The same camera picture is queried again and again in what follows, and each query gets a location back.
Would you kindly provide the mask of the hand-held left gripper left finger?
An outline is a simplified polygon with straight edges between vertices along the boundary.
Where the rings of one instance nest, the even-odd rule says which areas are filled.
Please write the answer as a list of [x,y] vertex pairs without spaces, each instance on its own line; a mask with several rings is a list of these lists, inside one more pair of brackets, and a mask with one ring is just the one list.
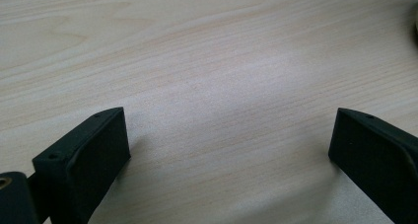
[[98,112],[33,158],[53,224],[87,224],[130,159],[124,110]]

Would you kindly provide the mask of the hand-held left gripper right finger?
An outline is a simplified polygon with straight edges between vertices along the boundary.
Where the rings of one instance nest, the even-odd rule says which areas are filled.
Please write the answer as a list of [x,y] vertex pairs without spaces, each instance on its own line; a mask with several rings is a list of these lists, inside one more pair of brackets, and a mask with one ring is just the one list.
[[418,224],[418,137],[340,109],[328,157],[394,224]]

